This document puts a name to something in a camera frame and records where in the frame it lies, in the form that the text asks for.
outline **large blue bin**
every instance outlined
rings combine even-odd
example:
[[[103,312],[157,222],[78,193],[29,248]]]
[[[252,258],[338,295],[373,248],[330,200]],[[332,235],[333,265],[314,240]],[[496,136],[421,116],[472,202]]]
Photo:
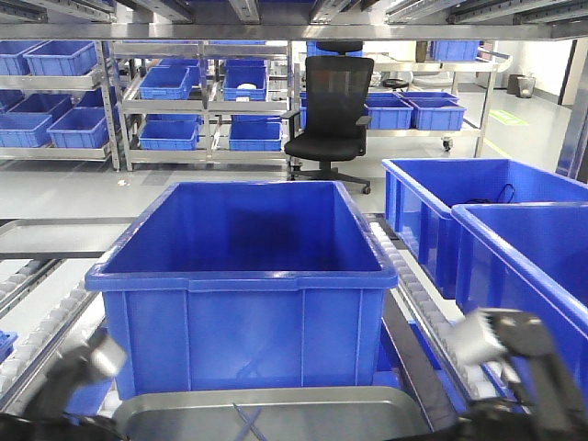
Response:
[[[240,89],[244,83],[255,85],[256,89]],[[235,101],[248,97],[251,101],[265,101],[267,97],[267,69],[265,67],[231,67],[227,69],[223,87],[224,99]]]
[[[369,96],[366,99],[368,114],[371,117],[369,129],[409,129],[413,108],[399,98],[380,98]]]
[[[487,199],[522,202],[588,201],[588,187],[507,159],[385,160],[386,221],[401,236],[446,299],[455,298],[456,204]]]
[[[279,152],[282,148],[282,123],[279,120],[237,120],[229,133],[231,150]]]
[[[55,146],[63,149],[98,149],[108,141],[107,119],[99,107],[75,107],[47,132]]]
[[[185,66],[152,67],[139,86],[142,99],[188,99],[192,71]]]
[[[25,53],[40,45],[38,40],[0,41],[0,75],[28,75]]]
[[[33,75],[84,75],[97,63],[92,41],[48,41],[23,56]]]
[[[41,147],[49,143],[52,116],[45,113],[0,115],[0,147]]]
[[[341,183],[169,187],[90,269],[151,392],[369,385],[389,258]]]
[[[461,130],[464,107],[447,98],[414,98],[413,125],[419,130]]]
[[[72,108],[72,97],[65,94],[33,94],[10,109],[9,113],[45,113],[53,121]]]
[[[437,40],[431,42],[431,56],[440,62],[473,62],[478,56],[479,40]]]
[[[588,399],[588,204],[456,206],[452,212],[461,225],[458,306],[535,313]]]

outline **small white object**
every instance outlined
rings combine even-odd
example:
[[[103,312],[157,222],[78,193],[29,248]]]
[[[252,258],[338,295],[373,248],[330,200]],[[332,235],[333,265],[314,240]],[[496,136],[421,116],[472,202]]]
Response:
[[[246,89],[246,90],[255,90],[257,88],[256,85],[252,85],[251,83],[243,83],[242,85],[237,86],[238,89]]]

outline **gray metal tray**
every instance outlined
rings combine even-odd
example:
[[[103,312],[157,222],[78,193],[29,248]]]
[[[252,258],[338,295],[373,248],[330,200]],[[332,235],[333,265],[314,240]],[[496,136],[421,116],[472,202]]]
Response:
[[[114,418],[133,441],[383,441],[427,432],[414,401],[386,387],[157,393],[125,401]]]
[[[134,218],[23,219],[0,227],[0,259],[99,257]]]

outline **chair backrest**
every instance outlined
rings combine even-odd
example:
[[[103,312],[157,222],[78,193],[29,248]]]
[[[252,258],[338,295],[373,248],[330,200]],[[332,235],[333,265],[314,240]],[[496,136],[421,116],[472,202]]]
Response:
[[[306,59],[308,133],[357,138],[374,70],[370,58],[318,56]]]

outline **shelf rack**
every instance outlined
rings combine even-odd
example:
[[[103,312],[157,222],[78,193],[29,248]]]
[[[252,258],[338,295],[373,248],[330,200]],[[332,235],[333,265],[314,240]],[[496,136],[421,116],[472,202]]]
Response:
[[[374,59],[374,71],[378,72],[451,72],[453,76],[453,85],[451,86],[451,93],[456,95],[458,93],[459,73],[463,72],[485,72],[489,73],[488,83],[484,94],[484,104],[482,106],[481,118],[479,122],[474,122],[469,119],[464,119],[461,130],[375,130],[367,131],[368,137],[376,138],[393,138],[393,137],[438,137],[443,140],[443,145],[446,151],[450,150],[453,143],[453,138],[477,138],[476,149],[474,157],[479,157],[481,148],[484,144],[484,137],[488,127],[488,117],[490,116],[490,108],[492,105],[492,93],[494,91],[494,84],[496,82],[496,74],[504,72],[510,67],[513,59],[510,55],[499,52],[487,51],[479,48],[479,57],[474,62],[407,62],[395,60],[388,55],[381,53],[366,53],[364,56]],[[501,62],[495,62],[481,58],[481,55],[495,57],[501,59]],[[294,91],[294,106],[300,108],[300,65],[295,67],[295,77],[297,90]]]
[[[108,142],[99,149],[62,149],[48,144],[39,148],[0,147],[0,159],[10,160],[62,160],[62,161],[106,161],[112,158],[112,166],[120,169],[117,133],[114,124],[113,106],[110,102],[109,71],[112,65],[107,62],[106,43],[95,41],[97,66],[86,75],[81,76],[35,76],[35,75],[0,75],[0,88],[26,91],[62,93],[91,91],[100,87],[104,109],[107,117]]]
[[[235,45],[208,44],[206,41],[194,41],[183,44],[162,42],[113,42],[111,52],[114,58],[192,58],[200,60],[200,66],[207,66],[208,60],[226,58],[262,58],[266,60],[288,60],[288,71],[291,72],[291,43],[286,46],[269,45]],[[129,171],[134,164],[172,163],[195,164],[216,162],[252,162],[286,160],[282,152],[233,152],[219,148],[221,138],[222,116],[227,115],[279,115],[286,112],[289,99],[281,102],[272,101],[221,101],[218,91],[221,88],[218,64],[211,81],[207,77],[207,69],[201,69],[200,96],[187,100],[149,100],[141,99],[139,85],[142,78],[136,77],[125,93],[122,93],[117,74],[114,85],[121,103],[120,126],[122,128],[122,146],[125,153],[126,166]],[[288,81],[288,97],[292,96],[291,75],[273,76],[272,79]],[[194,151],[147,151],[139,145],[138,134],[142,130],[139,121],[136,125],[128,124],[128,115],[160,114],[199,114],[204,120],[198,148]]]

